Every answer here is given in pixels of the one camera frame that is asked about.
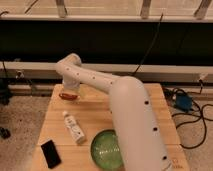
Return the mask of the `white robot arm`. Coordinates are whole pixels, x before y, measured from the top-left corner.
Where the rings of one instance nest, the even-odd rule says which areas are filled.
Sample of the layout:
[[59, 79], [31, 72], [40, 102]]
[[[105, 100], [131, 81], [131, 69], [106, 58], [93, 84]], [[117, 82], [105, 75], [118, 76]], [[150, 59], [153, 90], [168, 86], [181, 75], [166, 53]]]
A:
[[150, 96], [140, 80], [82, 68], [75, 53], [58, 61], [55, 70], [68, 89], [84, 83], [109, 94], [125, 171], [173, 171]]

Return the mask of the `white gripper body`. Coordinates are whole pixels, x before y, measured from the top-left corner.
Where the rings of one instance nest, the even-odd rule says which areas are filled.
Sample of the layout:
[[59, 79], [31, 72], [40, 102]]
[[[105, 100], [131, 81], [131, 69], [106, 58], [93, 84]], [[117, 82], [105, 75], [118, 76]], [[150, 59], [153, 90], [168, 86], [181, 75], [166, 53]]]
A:
[[79, 93], [79, 88], [80, 88], [79, 82], [74, 81], [74, 80], [69, 81], [69, 80], [63, 79], [62, 84], [63, 84], [64, 92], [75, 93], [75, 94]]

